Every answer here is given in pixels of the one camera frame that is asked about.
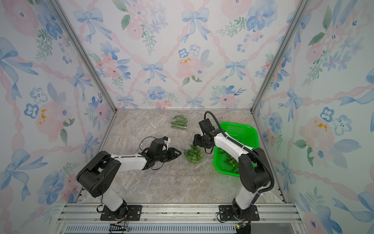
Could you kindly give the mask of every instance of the wire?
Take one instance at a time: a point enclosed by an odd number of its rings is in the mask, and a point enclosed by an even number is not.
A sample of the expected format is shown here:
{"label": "wire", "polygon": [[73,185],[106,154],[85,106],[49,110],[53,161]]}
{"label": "wire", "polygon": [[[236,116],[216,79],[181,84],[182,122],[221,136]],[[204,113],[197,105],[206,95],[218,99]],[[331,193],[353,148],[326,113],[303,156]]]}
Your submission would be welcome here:
{"label": "wire", "polygon": [[228,217],[228,219],[226,221],[221,221],[219,218],[218,218],[218,215],[219,213],[217,213],[217,220],[220,222],[220,223],[226,223],[230,218],[231,216],[233,215],[234,212],[231,212],[230,216]]}
{"label": "wire", "polygon": [[156,171],[158,169],[160,169],[161,167],[157,168],[157,169],[153,169],[153,167],[151,167],[152,170]]}
{"label": "wire", "polygon": [[206,151],[206,148],[204,148],[204,151],[205,151],[205,153],[207,153],[207,154],[211,154],[211,153],[213,152],[213,149],[214,149],[214,148],[212,147],[210,153],[208,153],[208,152]]}
{"label": "wire", "polygon": [[140,142],[140,144],[139,144],[139,149],[141,150],[141,151],[144,151],[144,150],[142,150],[141,148],[140,148],[140,145],[143,143],[143,141],[145,140],[145,139],[147,139],[147,138],[150,138],[150,137],[146,137],[146,138],[144,138],[141,142]]}

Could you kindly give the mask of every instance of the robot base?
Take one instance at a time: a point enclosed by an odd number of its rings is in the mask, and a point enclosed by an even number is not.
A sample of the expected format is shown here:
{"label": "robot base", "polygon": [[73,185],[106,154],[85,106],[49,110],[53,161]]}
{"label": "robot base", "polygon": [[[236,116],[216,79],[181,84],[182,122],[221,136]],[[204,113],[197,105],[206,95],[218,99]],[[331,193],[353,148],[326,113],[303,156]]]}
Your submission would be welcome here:
{"label": "robot base", "polygon": [[[142,205],[126,205],[124,203],[125,207],[123,209],[126,209],[125,213],[129,213],[129,216],[127,217],[127,221],[139,221],[140,215],[141,215],[141,209]],[[101,212],[101,221],[118,221],[115,219],[115,216],[113,215],[114,212],[109,210],[108,207],[104,206],[102,212]]]}
{"label": "robot base", "polygon": [[[221,221],[240,221],[238,220],[233,213],[232,205],[220,205],[220,220]],[[251,220],[259,221],[260,217],[258,215],[257,206],[253,205],[251,210]]]}

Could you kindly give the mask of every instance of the floral wallpaper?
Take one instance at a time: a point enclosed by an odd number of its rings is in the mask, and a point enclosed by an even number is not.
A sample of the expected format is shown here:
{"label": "floral wallpaper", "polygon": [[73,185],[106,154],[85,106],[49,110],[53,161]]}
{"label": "floral wallpaper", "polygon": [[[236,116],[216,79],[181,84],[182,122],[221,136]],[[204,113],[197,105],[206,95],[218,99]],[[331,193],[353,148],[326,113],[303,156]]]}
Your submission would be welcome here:
{"label": "floral wallpaper", "polygon": [[312,0],[255,112],[309,234],[374,233],[373,10]]}
{"label": "floral wallpaper", "polygon": [[0,233],[50,233],[112,111],[48,4],[0,1]]}
{"label": "floral wallpaper", "polygon": [[142,109],[250,108],[298,3],[60,1],[117,108]]}

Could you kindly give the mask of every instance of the marble floor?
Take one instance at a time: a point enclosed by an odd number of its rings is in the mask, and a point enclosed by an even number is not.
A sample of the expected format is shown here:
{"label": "marble floor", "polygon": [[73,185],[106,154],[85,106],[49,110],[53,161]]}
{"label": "marble floor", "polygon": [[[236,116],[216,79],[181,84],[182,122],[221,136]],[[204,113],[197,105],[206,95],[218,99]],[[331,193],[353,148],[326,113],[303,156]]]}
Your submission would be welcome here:
{"label": "marble floor", "polygon": [[[110,154],[132,155],[140,152],[139,143],[147,136],[171,138],[170,147],[180,151],[188,149],[193,136],[200,133],[198,122],[203,110],[119,110],[104,145]],[[212,111],[220,122],[235,122],[256,128],[247,110]],[[182,114],[189,119],[188,129],[170,127],[170,118]],[[150,145],[153,138],[143,141],[141,148]],[[159,170],[137,170],[118,173],[112,182],[115,191],[128,203],[231,203],[242,186],[239,177],[219,173],[213,166],[213,154],[202,153],[203,160],[192,164],[182,154],[167,162]],[[154,168],[161,166],[157,162]],[[83,202],[100,202],[89,193]],[[264,192],[257,203],[282,203],[276,182],[274,188]]]}

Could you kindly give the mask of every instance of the green basket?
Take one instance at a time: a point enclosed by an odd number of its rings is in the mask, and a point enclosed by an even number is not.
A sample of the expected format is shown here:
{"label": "green basket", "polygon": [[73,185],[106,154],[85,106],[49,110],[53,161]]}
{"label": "green basket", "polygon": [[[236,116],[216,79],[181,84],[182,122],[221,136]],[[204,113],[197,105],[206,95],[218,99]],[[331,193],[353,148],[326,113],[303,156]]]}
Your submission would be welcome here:
{"label": "green basket", "polygon": [[[252,148],[258,148],[258,134],[255,128],[244,124],[235,124],[229,122],[221,123],[221,127],[230,136],[232,136],[235,140],[239,141],[240,143]],[[213,165],[215,169],[222,174],[239,177],[239,171],[238,173],[232,173],[232,166],[225,162],[225,160],[230,155],[219,154],[219,151],[220,148],[215,147],[213,159]]]}

